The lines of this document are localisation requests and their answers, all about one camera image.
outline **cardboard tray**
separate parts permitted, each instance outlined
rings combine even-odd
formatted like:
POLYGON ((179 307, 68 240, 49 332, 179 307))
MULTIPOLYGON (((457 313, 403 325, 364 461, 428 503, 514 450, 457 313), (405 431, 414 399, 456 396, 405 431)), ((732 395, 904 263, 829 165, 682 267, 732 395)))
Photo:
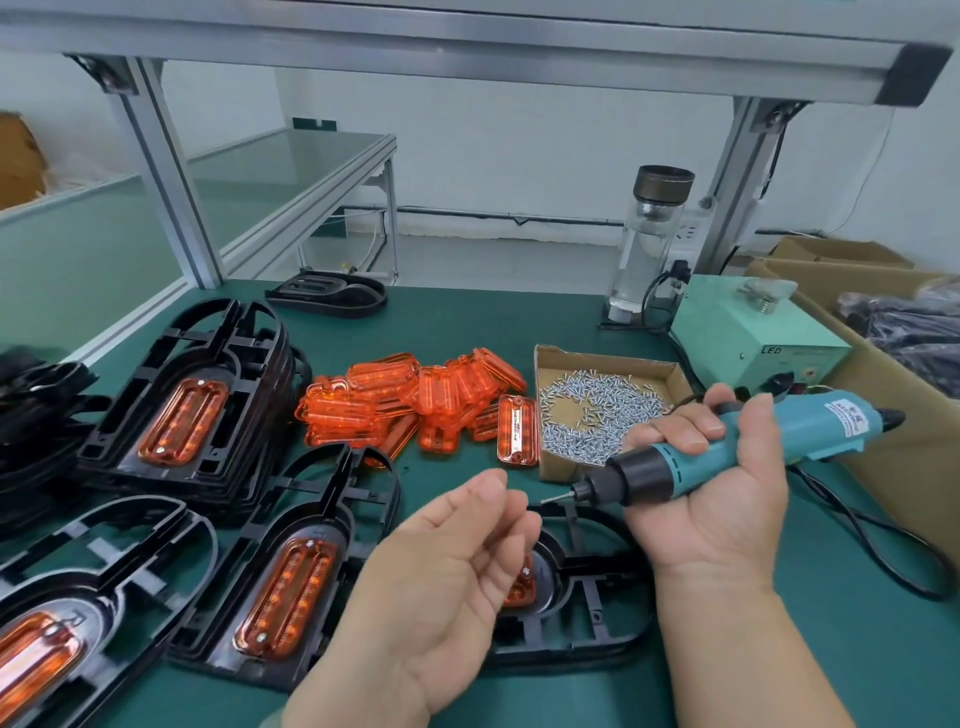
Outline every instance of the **cardboard tray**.
POLYGON ((912 298, 944 274, 768 258, 754 261, 747 275, 796 281, 793 302, 852 345, 825 384, 906 413, 902 426, 841 461, 897 523, 960 564, 960 406, 834 316, 841 293, 912 298))
MULTIPOLYGON (((669 406, 693 395, 680 364, 651 359, 634 359, 629 356, 565 352, 557 347, 537 344, 534 349, 534 372, 537 378, 538 412, 540 390, 549 386, 567 372, 596 370, 600 374, 623 375, 649 383, 654 391, 669 406)), ((554 422, 574 426, 583 414, 582 407, 572 400, 556 402, 550 409, 554 422)), ((580 479, 585 469, 595 466, 547 452, 540 446, 540 480, 555 483, 571 483, 580 479)))

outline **cardboard box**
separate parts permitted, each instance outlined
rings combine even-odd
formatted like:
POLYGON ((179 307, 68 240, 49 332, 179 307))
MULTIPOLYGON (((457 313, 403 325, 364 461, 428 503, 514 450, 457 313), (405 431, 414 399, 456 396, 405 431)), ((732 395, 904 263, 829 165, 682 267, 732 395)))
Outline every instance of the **cardboard box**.
POLYGON ((913 268, 911 261, 873 240, 822 240, 816 237, 787 235, 770 253, 770 257, 808 262, 881 265, 907 270, 913 268))
POLYGON ((899 428, 841 461, 897 523, 960 564, 960 406, 835 318, 841 293, 912 298, 944 274, 767 258, 747 275, 796 281, 794 303, 853 346, 825 384, 906 413, 899 428))
POLYGON ((0 111, 0 209, 23 205, 47 191, 47 163, 27 125, 0 111))
MULTIPOLYGON (((634 359, 629 356, 606 356, 604 354, 565 352, 557 347, 537 344, 534 349, 534 372, 537 378, 537 405, 540 412, 540 390, 553 384, 568 372, 596 370, 599 374, 628 376, 634 382, 650 384, 667 406, 690 397, 693 390, 686 381, 684 370, 674 362, 634 359)), ((554 422, 577 424, 584 410, 579 402, 560 400, 550 409, 554 422)), ((595 466, 577 463, 574 460, 547 452, 540 445, 540 480, 555 483, 571 483, 579 480, 585 469, 595 466)))

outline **pile of screws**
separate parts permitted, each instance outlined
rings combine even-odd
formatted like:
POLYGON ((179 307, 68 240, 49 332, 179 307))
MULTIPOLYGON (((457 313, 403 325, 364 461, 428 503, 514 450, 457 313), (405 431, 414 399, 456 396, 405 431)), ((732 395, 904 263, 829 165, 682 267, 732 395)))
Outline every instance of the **pile of screws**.
POLYGON ((631 376, 601 375, 596 370, 564 374, 540 390, 540 441, 555 455, 590 465, 603 465, 620 452, 623 436, 634 425, 654 420, 670 408, 649 384, 631 376), (560 398, 578 402, 583 417, 573 427, 554 422, 553 405, 560 398))

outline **power cord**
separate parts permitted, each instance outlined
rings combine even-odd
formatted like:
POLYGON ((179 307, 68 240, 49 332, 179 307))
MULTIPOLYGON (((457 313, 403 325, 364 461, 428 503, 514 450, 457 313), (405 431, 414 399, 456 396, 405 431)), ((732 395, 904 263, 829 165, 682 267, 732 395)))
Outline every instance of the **power cord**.
POLYGON ((869 554, 870 558, 872 558, 877 566, 879 566, 891 579, 900 584, 905 590, 924 599, 929 599, 930 601, 946 601, 956 592, 956 567, 952 564, 947 555, 939 548, 934 546, 931 542, 906 528, 894 525, 893 523, 879 519, 876 516, 871 516, 869 513, 865 513, 857 508, 851 508, 830 488, 828 488, 823 481, 814 477, 810 473, 805 473, 796 465, 788 466, 787 471, 797 476, 814 496, 819 498, 827 505, 827 508, 847 518, 851 527, 853 528, 853 532, 855 533, 857 540, 863 546, 864 550, 869 554), (912 541, 914 544, 920 546, 923 550, 929 553, 933 557, 934 562, 936 562, 936 564, 940 567, 945 584, 944 588, 937 590, 925 587, 922 584, 918 584, 917 582, 908 578, 907 576, 904 576, 900 571, 891 566, 890 562, 880 555, 880 552, 877 550, 873 540, 867 534, 867 531, 863 526, 864 523, 869 523, 877 526, 878 528, 890 531, 891 533, 896 533, 898 536, 902 536, 903 538, 912 541))

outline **bottle cap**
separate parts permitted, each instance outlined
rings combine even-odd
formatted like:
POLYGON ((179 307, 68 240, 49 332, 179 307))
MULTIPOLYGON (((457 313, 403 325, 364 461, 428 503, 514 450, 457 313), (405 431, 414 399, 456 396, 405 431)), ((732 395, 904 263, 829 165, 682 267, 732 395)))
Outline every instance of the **bottle cap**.
POLYGON ((682 205, 690 196, 695 175, 680 167, 644 164, 636 173, 634 197, 659 205, 682 205))

